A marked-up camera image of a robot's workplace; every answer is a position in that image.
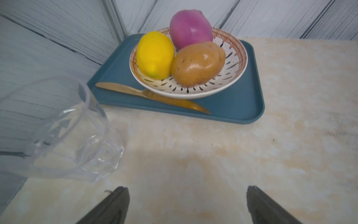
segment potato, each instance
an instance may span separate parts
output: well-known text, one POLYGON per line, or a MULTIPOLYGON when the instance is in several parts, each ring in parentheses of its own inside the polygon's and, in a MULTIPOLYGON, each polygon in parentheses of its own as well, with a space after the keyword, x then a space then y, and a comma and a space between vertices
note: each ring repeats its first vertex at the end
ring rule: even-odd
POLYGON ((182 48, 170 71, 183 87, 204 84, 218 75, 225 63, 225 51, 213 42, 196 43, 182 48))

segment red onion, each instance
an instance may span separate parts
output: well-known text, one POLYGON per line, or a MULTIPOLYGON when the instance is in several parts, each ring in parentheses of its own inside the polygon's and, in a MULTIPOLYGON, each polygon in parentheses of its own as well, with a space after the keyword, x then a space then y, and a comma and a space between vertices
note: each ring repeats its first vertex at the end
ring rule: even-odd
POLYGON ((169 29, 171 40, 178 50, 191 44, 213 41, 211 25, 199 10, 177 12, 170 21, 169 29))

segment marble countertop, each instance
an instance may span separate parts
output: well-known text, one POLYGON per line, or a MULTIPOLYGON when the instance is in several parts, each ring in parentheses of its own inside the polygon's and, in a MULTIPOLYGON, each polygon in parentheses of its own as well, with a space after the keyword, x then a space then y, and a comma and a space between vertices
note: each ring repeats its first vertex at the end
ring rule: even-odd
POLYGON ((358 42, 244 38, 266 109, 238 125, 104 106, 126 152, 96 183, 29 178, 0 223, 75 223, 127 186, 126 223, 252 223, 257 185, 305 224, 358 220, 358 42))

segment bowl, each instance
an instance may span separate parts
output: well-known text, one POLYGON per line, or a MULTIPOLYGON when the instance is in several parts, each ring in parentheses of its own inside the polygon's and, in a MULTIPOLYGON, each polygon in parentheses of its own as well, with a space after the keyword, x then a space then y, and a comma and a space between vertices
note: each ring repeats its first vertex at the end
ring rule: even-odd
MULTIPOLYGON (((169 35, 169 27, 158 30, 169 35)), ((163 80, 155 80, 144 75, 137 64, 138 44, 134 47, 129 64, 134 78, 145 88, 163 96, 176 99, 197 99, 213 95, 234 84, 244 73, 247 66, 247 52, 242 43, 226 31, 213 27, 214 40, 218 46, 225 50, 225 65, 221 72, 207 83, 186 88, 179 85, 172 74, 163 80)))

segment butter knife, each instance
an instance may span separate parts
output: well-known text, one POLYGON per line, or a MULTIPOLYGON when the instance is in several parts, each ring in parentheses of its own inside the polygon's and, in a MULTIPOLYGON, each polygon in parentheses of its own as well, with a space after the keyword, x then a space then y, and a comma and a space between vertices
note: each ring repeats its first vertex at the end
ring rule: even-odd
POLYGON ((196 110, 196 111, 203 112, 206 114, 211 114, 210 111, 208 111, 204 107, 202 107, 199 104, 196 104, 194 102, 191 102, 189 100, 174 99, 174 98, 162 96, 162 95, 156 94, 150 90, 141 91, 141 90, 135 89, 133 87, 122 85, 119 83, 114 83, 114 82, 98 82, 98 83, 96 83, 96 86, 98 88, 102 88, 102 89, 106 89, 106 90, 112 90, 115 92, 121 92, 121 93, 129 94, 129 95, 140 96, 140 97, 147 98, 150 100, 155 100, 155 101, 158 101, 161 103, 179 106, 179 107, 183 107, 183 108, 187 108, 187 109, 191 109, 191 110, 196 110))

